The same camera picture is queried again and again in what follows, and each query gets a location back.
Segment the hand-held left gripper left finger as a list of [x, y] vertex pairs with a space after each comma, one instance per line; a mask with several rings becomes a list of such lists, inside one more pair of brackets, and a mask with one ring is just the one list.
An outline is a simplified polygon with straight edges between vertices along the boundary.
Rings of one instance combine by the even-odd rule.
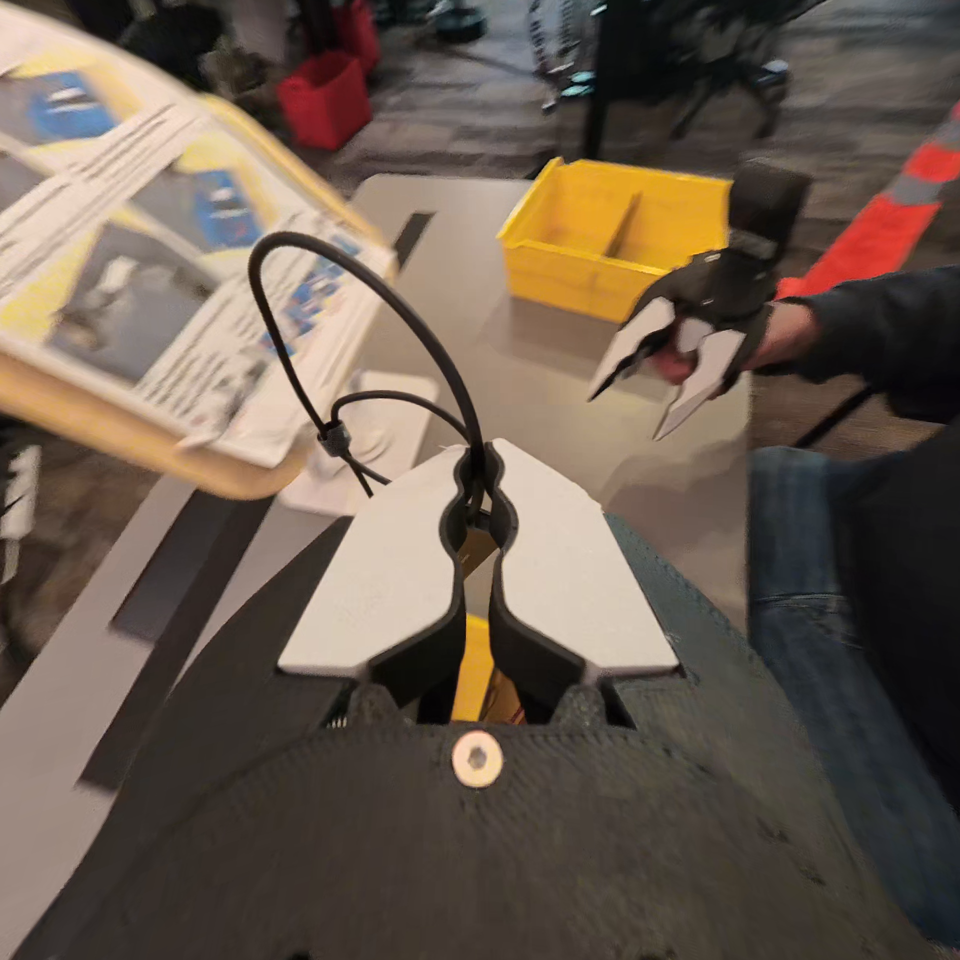
[[366, 500], [281, 651], [290, 676], [370, 683], [401, 708], [447, 683], [466, 648], [467, 447]]

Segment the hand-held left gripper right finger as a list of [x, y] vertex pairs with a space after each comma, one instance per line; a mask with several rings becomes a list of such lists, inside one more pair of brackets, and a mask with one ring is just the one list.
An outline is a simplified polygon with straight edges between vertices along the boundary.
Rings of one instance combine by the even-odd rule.
[[573, 687], [679, 669], [605, 511], [582, 486], [497, 438], [486, 444], [486, 488], [498, 548], [490, 649], [518, 693], [553, 710]]

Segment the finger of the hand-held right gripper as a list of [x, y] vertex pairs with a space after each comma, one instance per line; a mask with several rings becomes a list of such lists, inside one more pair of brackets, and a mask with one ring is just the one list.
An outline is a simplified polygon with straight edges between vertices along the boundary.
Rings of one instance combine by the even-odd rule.
[[739, 354], [746, 340], [741, 331], [722, 330], [703, 335], [691, 357], [679, 354], [675, 342], [652, 356], [655, 371], [678, 384], [654, 431], [654, 441], [669, 436], [704, 404], [729, 389], [729, 371], [734, 371], [733, 379], [739, 377]]
[[614, 333], [594, 371], [587, 401], [595, 401], [618, 381], [632, 377], [645, 360], [663, 349], [675, 323], [672, 301], [656, 297], [636, 310]]

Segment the yellow plastic bin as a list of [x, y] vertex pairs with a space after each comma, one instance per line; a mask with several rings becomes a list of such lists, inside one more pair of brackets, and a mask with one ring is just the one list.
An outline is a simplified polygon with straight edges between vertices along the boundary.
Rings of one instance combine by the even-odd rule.
[[[467, 581], [492, 557], [496, 549], [489, 532], [484, 529], [469, 530], [459, 549], [464, 595], [467, 593]], [[495, 665], [488, 621], [471, 611], [472, 602], [467, 600], [465, 645], [454, 690], [451, 722], [524, 725], [526, 716], [518, 691]]]
[[[726, 246], [724, 178], [617, 163], [551, 159], [498, 233], [510, 294], [619, 324], [656, 280]], [[631, 196], [635, 262], [602, 256]]]

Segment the person's right forearm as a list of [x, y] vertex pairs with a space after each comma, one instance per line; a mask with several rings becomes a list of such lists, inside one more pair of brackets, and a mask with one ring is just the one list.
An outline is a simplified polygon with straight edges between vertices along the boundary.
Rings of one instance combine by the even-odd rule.
[[849, 281], [789, 303], [808, 310], [817, 330], [794, 362], [800, 378], [856, 377], [898, 416], [958, 417], [958, 265]]

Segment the person's right hand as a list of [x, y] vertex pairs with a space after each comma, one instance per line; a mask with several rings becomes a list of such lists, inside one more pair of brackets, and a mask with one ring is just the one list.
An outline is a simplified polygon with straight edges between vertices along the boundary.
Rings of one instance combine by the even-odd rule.
[[[777, 301], [768, 318], [763, 340], [740, 370], [759, 372], [762, 376], [789, 374], [819, 335], [818, 322], [808, 306]], [[655, 352], [648, 364], [665, 382], [679, 386], [690, 378], [699, 361], [693, 353], [681, 353], [676, 343], [672, 340]]]

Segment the dark bin divider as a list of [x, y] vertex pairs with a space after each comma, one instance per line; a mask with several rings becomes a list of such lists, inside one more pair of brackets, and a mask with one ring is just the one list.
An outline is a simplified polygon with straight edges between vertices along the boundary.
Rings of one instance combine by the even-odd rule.
[[632, 254], [631, 237], [633, 224], [642, 205], [642, 197], [642, 191], [637, 191], [630, 196], [630, 200], [620, 216], [616, 228], [606, 242], [602, 253], [603, 258], [624, 262], [636, 262]]

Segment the black metal bar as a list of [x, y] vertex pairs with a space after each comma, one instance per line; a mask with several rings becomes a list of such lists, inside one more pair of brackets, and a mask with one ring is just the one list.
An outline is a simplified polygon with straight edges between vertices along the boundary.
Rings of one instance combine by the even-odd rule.
[[794, 442], [793, 447], [796, 450], [809, 450], [819, 444], [834, 429], [842, 424], [870, 399], [876, 395], [876, 389], [865, 386], [862, 389], [846, 397], [840, 404], [823, 416], [817, 423], [804, 432]]

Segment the orange traffic cone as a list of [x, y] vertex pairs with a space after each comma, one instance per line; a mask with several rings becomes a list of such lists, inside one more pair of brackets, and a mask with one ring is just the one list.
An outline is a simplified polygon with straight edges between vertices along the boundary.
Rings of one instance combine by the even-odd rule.
[[959, 104], [879, 194], [870, 199], [807, 273], [778, 283], [777, 297], [820, 295], [846, 282], [901, 270], [959, 176]]

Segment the person's leg in jeans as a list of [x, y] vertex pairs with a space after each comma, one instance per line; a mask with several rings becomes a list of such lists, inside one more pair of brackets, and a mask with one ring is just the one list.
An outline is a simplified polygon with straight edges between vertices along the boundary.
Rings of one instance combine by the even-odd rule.
[[836, 561], [841, 495], [904, 456], [753, 454], [749, 641], [805, 727], [890, 898], [926, 939], [957, 952], [958, 813], [868, 662]]

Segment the black office chair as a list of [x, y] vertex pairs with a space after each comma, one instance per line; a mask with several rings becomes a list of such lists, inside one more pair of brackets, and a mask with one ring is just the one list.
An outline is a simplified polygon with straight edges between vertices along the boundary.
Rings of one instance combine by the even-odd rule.
[[781, 2], [701, 2], [676, 22], [670, 40], [691, 91], [668, 137], [683, 139], [709, 102], [740, 90], [759, 110], [754, 139], [771, 138], [791, 81], [778, 53], [782, 28]]

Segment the red floor bin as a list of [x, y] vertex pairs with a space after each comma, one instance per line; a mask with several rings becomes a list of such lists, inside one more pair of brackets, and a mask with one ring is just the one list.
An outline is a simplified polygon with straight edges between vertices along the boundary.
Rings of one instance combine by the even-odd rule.
[[338, 151], [373, 118], [361, 62], [343, 50], [306, 58], [277, 84], [275, 93], [301, 147]]
[[331, 2], [331, 12], [342, 49], [370, 77], [381, 60], [378, 26], [371, 2]]

